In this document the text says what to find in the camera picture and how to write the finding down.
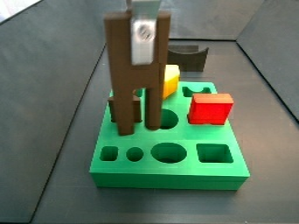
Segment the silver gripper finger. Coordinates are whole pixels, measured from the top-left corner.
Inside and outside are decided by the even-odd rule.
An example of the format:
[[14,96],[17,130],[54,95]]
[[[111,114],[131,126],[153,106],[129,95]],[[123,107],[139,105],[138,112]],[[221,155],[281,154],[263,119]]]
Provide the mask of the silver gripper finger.
[[130,0],[131,60],[135,66],[154,62],[158,11],[162,0]]

